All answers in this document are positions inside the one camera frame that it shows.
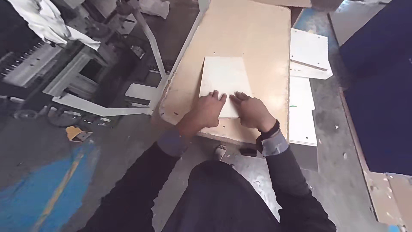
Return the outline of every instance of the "black wristband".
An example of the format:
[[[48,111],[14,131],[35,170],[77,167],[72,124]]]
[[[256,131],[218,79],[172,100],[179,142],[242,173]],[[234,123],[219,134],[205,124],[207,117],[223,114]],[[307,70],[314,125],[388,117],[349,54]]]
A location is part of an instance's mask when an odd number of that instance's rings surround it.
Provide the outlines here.
[[[259,130],[259,132],[262,133],[262,140],[270,138],[274,133],[278,132],[279,128],[280,128],[280,123],[278,120],[276,120],[275,125],[268,132],[262,132]]]

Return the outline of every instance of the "black sleeve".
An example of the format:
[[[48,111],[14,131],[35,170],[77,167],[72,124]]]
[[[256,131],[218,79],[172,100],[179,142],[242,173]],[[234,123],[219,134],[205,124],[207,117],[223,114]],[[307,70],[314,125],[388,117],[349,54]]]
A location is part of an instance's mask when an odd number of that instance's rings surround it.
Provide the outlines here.
[[[292,151],[288,148],[279,155],[267,156],[279,210],[280,225],[285,232],[329,232],[336,226],[312,192]]]
[[[100,206],[79,232],[154,231],[153,200],[177,160],[179,158],[167,155],[155,142],[102,198]]]

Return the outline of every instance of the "plastic bag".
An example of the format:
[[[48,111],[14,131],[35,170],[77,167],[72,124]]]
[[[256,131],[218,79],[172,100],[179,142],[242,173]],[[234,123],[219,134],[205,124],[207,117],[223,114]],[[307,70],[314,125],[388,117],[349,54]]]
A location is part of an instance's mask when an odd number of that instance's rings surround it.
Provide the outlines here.
[[[161,0],[140,0],[140,10],[142,13],[157,15],[166,19],[169,14],[170,2]]]

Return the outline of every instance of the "gray cuff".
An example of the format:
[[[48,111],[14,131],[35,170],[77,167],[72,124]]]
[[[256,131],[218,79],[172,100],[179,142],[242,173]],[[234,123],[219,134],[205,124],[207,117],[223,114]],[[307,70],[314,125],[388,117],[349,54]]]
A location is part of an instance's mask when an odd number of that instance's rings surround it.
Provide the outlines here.
[[[187,150],[184,138],[175,128],[166,131],[157,140],[157,145],[164,153],[174,157],[180,157]]]
[[[262,141],[263,156],[274,156],[286,151],[289,144],[286,142],[281,130],[279,129],[270,138]]]

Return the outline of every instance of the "dark blue panel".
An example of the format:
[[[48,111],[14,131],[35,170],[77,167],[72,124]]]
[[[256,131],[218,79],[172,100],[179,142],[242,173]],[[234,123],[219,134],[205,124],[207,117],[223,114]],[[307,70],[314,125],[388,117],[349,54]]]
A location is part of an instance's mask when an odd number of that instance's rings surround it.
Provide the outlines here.
[[[412,175],[412,1],[392,0],[341,46],[345,91],[371,171]]]
[[[388,71],[345,91],[371,171],[412,175],[412,63],[405,55]]]
[[[350,72],[358,78],[381,73],[412,50],[411,9],[411,0],[392,0],[340,47]]]

